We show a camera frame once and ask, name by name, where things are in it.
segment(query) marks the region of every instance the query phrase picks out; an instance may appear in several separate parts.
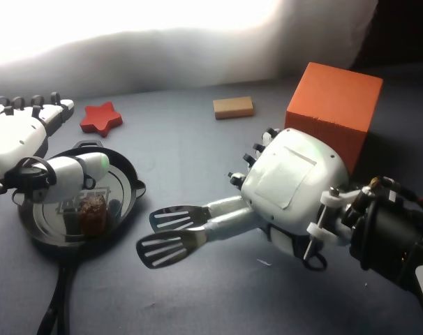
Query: red star-shaped block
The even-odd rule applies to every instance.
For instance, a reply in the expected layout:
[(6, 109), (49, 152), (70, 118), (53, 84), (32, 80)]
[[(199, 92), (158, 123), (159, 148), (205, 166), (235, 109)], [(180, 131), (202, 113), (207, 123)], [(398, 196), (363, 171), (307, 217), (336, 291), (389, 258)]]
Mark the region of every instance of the red star-shaped block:
[(114, 105), (108, 101), (101, 106), (86, 106), (86, 117), (80, 122), (85, 133), (98, 133), (106, 137), (112, 128), (123, 123), (121, 115), (115, 112)]

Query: slotted spatula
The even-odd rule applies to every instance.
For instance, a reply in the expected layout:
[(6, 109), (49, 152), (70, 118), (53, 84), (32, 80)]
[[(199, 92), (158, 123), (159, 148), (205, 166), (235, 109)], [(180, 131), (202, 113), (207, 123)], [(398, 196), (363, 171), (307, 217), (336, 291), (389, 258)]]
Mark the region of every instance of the slotted spatula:
[(202, 227), (164, 230), (146, 236), (137, 242), (137, 254), (148, 268), (160, 269), (183, 260), (207, 242), (229, 239), (264, 224), (252, 208), (246, 207), (212, 218)]
[(247, 204), (240, 195), (210, 202), (205, 206), (171, 206), (153, 211), (149, 215), (149, 223), (154, 232), (196, 228), (211, 218), (245, 207), (247, 207)]

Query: gray table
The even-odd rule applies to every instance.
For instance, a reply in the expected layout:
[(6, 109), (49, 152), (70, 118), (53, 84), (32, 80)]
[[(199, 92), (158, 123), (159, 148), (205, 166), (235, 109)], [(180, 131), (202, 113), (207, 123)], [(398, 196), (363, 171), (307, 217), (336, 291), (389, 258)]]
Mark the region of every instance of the gray table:
[[(227, 173), (245, 170), (242, 156), (266, 127), (282, 127), (297, 83), (75, 102), (76, 113), (50, 139), (47, 156), (97, 139), (78, 126), (84, 106), (111, 100), (124, 124), (102, 141), (134, 164), (148, 191), (127, 235), (81, 264), (70, 301), (72, 334), (423, 334), (416, 298), (362, 271), (348, 249), (325, 249), (329, 268), (318, 274), (258, 231), (210, 244), (158, 271), (137, 257), (135, 242), (151, 232), (152, 210), (237, 194)], [(238, 96), (252, 97), (256, 116), (216, 121), (212, 101)], [(359, 176), (387, 174), (423, 194), (423, 86), (386, 81), (371, 133), (378, 143), (371, 149), (382, 150), (384, 159), (371, 167), (364, 151)], [(34, 248), (10, 198), (0, 196), (0, 334), (35, 334), (56, 279), (56, 263)]]

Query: white curtain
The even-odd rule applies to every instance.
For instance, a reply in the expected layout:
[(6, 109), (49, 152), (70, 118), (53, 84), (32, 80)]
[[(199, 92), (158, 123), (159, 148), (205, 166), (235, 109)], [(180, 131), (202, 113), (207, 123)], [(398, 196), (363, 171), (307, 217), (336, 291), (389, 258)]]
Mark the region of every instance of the white curtain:
[(0, 1), (0, 95), (71, 98), (349, 67), (377, 0)]

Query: silver handle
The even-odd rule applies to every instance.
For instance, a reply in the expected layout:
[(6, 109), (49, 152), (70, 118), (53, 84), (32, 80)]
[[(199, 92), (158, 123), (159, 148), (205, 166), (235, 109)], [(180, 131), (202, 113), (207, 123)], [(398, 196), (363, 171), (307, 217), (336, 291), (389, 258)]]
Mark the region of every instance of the silver handle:
[(263, 226), (263, 219), (252, 208), (246, 207), (213, 218), (202, 227), (207, 234), (207, 241), (216, 241), (229, 239), (261, 226)]
[(246, 208), (247, 204), (240, 195), (237, 195), (235, 197), (210, 202), (206, 207), (209, 208), (211, 217), (216, 218), (237, 211), (238, 209)]

